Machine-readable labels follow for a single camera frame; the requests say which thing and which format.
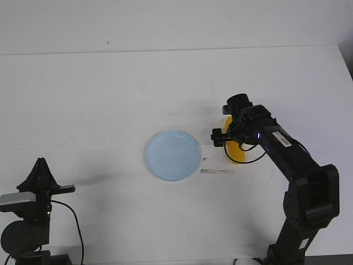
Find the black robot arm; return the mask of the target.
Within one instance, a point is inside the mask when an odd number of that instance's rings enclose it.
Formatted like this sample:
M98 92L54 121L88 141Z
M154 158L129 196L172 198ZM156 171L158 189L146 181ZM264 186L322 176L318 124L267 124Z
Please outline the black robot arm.
M226 132L213 129L216 147L233 141L261 146L288 180L283 208L285 222L276 243L260 264L304 264L305 253L319 230L339 215L339 172L320 166L307 149L290 136L261 104L253 105L244 93L234 95L222 107L232 120Z
M1 212L14 213L19 220L1 234L1 247L15 264L71 264L67 254L43 250L50 240L52 196L75 191L74 185L55 181L44 158L38 158L18 192L1 195Z

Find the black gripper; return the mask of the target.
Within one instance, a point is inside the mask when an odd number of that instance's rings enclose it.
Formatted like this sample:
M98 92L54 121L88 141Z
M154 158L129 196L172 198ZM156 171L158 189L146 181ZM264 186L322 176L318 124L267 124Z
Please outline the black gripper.
M18 217L24 220L50 220L52 196L73 193L76 190L74 185L59 186L43 157L36 160L28 177L17 186L17 190L35 190L40 182L41 187L48 190L22 191L18 193L24 199L16 209Z
M256 141L251 136L251 130L248 127L250 121L242 113L242 110L252 107L247 94L241 93L230 97L227 105L231 110L232 121L226 133L221 128L212 129L211 141L214 147L224 147L227 141L235 141L239 144L256 145Z

